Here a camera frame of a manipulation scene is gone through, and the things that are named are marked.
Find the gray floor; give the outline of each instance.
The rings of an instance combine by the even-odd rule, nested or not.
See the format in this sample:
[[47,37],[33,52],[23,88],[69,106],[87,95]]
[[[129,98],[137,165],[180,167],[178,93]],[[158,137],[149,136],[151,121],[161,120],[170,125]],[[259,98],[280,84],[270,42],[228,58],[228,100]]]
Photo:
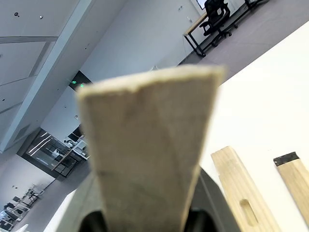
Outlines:
[[[228,79],[306,23],[308,10],[309,0],[270,0],[239,23],[233,35],[211,49],[205,58],[191,54],[184,63],[225,64],[229,68]],[[15,229],[29,224],[29,231],[42,232],[65,196],[76,189],[88,173],[85,162],[67,179],[52,183]]]
[[227,79],[309,21],[308,0],[270,0],[242,20],[232,36],[222,40],[201,59],[195,54],[184,63],[221,65]]
[[90,169],[88,162],[76,166],[68,178],[59,177],[42,195],[25,218],[19,222],[12,231],[16,231],[25,224],[28,224],[28,231],[43,232],[64,198],[73,190],[77,189],[80,183],[88,176]]

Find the black chair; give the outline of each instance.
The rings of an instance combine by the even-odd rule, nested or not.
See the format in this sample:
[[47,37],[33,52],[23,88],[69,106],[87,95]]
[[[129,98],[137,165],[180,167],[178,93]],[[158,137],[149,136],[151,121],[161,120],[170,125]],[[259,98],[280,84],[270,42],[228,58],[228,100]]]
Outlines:
[[210,35],[216,31],[219,32],[219,34],[211,42],[211,45],[216,47],[221,38],[226,38],[226,35],[232,35],[231,32],[220,29],[229,19],[231,11],[227,7],[227,3],[224,3],[224,0],[207,0],[205,2],[205,9],[207,12],[208,21],[202,23],[199,27],[204,28],[204,36]]

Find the wooden piece with slot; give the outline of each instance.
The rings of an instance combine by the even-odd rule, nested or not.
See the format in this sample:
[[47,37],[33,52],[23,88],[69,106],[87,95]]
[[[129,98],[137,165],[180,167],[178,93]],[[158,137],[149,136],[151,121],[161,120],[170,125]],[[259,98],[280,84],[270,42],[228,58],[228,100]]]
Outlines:
[[233,148],[225,147],[211,155],[225,197],[243,232],[279,232],[271,211]]
[[295,152],[274,159],[306,224],[309,225],[309,172]]
[[223,74],[218,67],[181,66],[79,90],[110,231],[183,231]]

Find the white tabletop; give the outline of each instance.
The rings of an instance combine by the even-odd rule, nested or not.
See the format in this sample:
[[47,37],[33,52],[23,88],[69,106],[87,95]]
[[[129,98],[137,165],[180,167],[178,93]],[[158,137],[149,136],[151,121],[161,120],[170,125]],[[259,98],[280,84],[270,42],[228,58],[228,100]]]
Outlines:
[[210,154],[232,146],[286,232],[308,231],[273,163],[295,151],[309,167],[308,38],[309,22],[220,86],[201,161],[222,188]]

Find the glass wall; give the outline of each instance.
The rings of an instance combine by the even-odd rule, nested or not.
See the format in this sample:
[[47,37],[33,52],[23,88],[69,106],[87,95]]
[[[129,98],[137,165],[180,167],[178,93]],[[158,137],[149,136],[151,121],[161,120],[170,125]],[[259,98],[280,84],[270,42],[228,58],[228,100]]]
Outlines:
[[69,147],[41,129],[22,156],[29,162],[44,166],[52,172],[67,176],[74,166],[81,161]]

